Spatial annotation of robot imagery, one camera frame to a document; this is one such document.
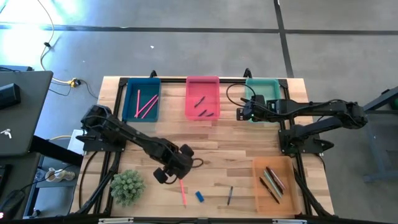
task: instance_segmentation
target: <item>gray floor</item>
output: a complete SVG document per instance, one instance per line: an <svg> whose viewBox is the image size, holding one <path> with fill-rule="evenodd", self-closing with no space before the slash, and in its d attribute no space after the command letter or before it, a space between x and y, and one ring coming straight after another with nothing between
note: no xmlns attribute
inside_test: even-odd
<svg viewBox="0 0 398 224"><path fill-rule="evenodd" d="M277 28L272 0L42 2L56 24ZM398 29L395 0L279 2L286 29ZM8 2L0 21L49 23L37 2L21 4L16 0ZM34 26L0 30L0 64L30 65L40 70L42 42L49 35ZM84 79L95 93L105 75L149 75L153 69L159 75L240 77L249 67L255 77L286 77L279 34L58 31L55 41L44 59L45 67L60 79ZM365 104L398 84L398 36L287 35L287 43L294 76L305 79L312 101L341 98ZM51 89L67 91L55 85ZM50 138L72 133L95 101L84 86L72 90L68 97L49 93L37 135ZM50 123L56 125L48 128ZM339 129L322 134L322 138L335 143L325 153L335 213L397 223L398 181L365 184L362 180L364 174L376 171L364 130Z"/></svg>

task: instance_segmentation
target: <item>pink stick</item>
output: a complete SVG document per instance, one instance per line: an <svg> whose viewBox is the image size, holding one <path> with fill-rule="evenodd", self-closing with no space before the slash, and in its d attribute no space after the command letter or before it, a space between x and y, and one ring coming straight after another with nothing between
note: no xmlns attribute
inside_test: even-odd
<svg viewBox="0 0 398 224"><path fill-rule="evenodd" d="M182 179L180 179L180 186L181 186L181 194L182 194L182 203L184 207L187 207L187 198L185 197L184 185L182 184Z"/></svg>
<svg viewBox="0 0 398 224"><path fill-rule="evenodd" d="M157 100L159 99L159 97L156 98L156 100L152 103L152 105L148 108L148 110L144 113L144 115L142 115L142 118L145 118L145 116L147 115L147 113L149 113L150 109L152 109L152 107L156 104Z"/></svg>
<svg viewBox="0 0 398 224"><path fill-rule="evenodd" d="M137 93L137 110L136 110L136 114L138 114L138 107L139 107L139 94L140 94L140 90L138 90L138 93Z"/></svg>
<svg viewBox="0 0 398 224"><path fill-rule="evenodd" d="M148 103L145 104L145 106L142 107L142 108L136 113L136 115L135 115L134 117L138 118L138 115L145 109L145 107L147 107L147 106L149 105L149 103L152 102L152 100L154 100L154 99L156 98L156 96L157 96L157 94L154 95L154 97L152 97L152 99L150 99L150 100L148 101Z"/></svg>

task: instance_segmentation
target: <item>blue eraser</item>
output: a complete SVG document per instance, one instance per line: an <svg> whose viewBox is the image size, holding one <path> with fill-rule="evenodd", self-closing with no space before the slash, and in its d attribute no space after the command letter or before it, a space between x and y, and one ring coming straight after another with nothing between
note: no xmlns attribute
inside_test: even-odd
<svg viewBox="0 0 398 224"><path fill-rule="evenodd" d="M196 192L195 195L198 197L199 202L203 202L205 200L200 192Z"/></svg>

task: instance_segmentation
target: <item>wooden tabletop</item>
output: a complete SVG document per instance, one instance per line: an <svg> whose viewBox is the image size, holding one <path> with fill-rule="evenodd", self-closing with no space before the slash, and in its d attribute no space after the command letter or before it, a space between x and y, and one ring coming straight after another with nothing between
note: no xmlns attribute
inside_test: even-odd
<svg viewBox="0 0 398 224"><path fill-rule="evenodd" d="M98 103L114 108L120 77L104 77ZM308 102L304 80L288 78L290 98L297 102ZM111 215L114 217L216 217L216 218L261 218L256 212L252 181L252 159L257 156L281 156L277 140L278 123L250 123L236 121L237 106L226 97L226 87L220 84L221 115L217 121L188 121L184 115L185 83L163 83L159 120L156 123L128 123L149 136L166 138L181 146L188 144L194 151L194 157L202 158L205 164L192 169L183 179L187 195L187 207L182 204L179 182L172 185L159 184L153 176L159 163L149 158L138 146L128 142L122 153L119 172L127 169L138 170L143 176L147 188L139 201L123 208L115 204ZM230 97L239 101L244 97L244 87L230 89ZM123 110L124 94L119 110L119 119ZM298 117L297 124L310 124L312 117ZM86 166L90 154L83 160ZM322 204L324 209L333 213L330 193L321 160L309 154L303 154L303 164L308 188ZM104 152L95 155L87 168L82 186L82 202L93 193L100 179ZM233 198L226 205L230 186L234 187ZM78 210L78 189L75 190L71 212ZM108 196L108 186L104 191L101 211ZM200 203L195 192L200 191L205 201ZM302 194L299 191L300 206L303 213Z"/></svg>

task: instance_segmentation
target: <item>plastic bin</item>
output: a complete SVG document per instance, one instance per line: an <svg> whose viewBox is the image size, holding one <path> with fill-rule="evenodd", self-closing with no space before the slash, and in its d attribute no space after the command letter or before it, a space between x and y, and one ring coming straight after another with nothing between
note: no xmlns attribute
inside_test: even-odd
<svg viewBox="0 0 398 224"><path fill-rule="evenodd" d="M146 114L145 118L142 115L151 106L151 103L135 118L137 110L137 94L140 90L139 109L152 99L155 95L159 97L155 105ZM159 78L130 78L127 83L126 99L124 100L122 119L123 121L132 122L156 122L159 117L159 103L160 103L160 79Z"/></svg>
<svg viewBox="0 0 398 224"><path fill-rule="evenodd" d="M266 103L267 100L282 98L279 89L279 81L276 78L248 78L246 80L246 85L250 86L257 95L263 95ZM245 93L247 99L250 99L253 95L253 92L248 87L245 88Z"/></svg>
<svg viewBox="0 0 398 224"><path fill-rule="evenodd" d="M185 116L194 121L217 120L220 117L220 79L218 77L187 77Z"/></svg>

